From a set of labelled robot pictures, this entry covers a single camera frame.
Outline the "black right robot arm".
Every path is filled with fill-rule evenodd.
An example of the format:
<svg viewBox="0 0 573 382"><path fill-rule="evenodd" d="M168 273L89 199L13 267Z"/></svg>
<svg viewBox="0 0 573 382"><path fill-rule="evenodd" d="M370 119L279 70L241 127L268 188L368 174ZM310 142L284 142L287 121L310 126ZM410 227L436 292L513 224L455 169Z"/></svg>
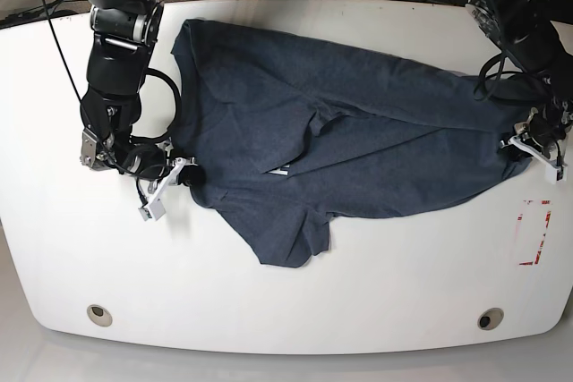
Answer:
<svg viewBox="0 0 573 382"><path fill-rule="evenodd" d="M137 179L159 181L174 167L171 138L179 124L179 89L166 74L150 68L164 6L159 0L88 0L93 44L88 87L80 100L81 163L93 171L114 169ZM172 90L175 115L157 137L133 135L141 117L140 90L147 78Z"/></svg>

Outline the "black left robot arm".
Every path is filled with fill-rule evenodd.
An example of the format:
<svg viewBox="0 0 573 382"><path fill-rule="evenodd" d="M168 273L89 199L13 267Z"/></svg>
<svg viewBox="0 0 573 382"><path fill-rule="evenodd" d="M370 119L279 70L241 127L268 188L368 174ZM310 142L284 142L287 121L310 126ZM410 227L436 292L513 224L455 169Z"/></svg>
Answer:
<svg viewBox="0 0 573 382"><path fill-rule="evenodd" d="M538 0L468 0L470 10L483 34L500 50L492 60L499 66L500 80L506 60L539 89L539 99L507 100L536 107L529 125L517 132L525 142L542 149L566 137L572 119L572 54L560 41Z"/></svg>

